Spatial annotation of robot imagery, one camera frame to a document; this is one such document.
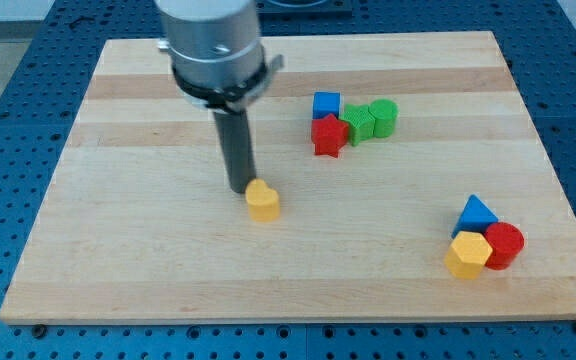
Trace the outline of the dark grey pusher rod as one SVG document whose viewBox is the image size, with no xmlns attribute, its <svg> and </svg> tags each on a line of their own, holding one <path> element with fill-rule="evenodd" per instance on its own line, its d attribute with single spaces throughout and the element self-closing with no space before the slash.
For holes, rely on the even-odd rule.
<svg viewBox="0 0 576 360">
<path fill-rule="evenodd" d="M 240 113 L 214 112 L 220 147 L 231 190 L 243 194 L 250 181 L 256 178 L 253 145 L 249 120 Z"/>
</svg>

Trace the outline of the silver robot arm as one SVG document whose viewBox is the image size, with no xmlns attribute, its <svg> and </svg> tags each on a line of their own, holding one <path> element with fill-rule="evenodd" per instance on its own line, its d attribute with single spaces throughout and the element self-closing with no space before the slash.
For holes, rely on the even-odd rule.
<svg viewBox="0 0 576 360">
<path fill-rule="evenodd" d="M 232 191 L 256 178 L 247 109 L 269 88 L 284 58 L 266 59 L 253 0 L 157 0 L 171 59 L 188 101 L 212 112 Z"/>
</svg>

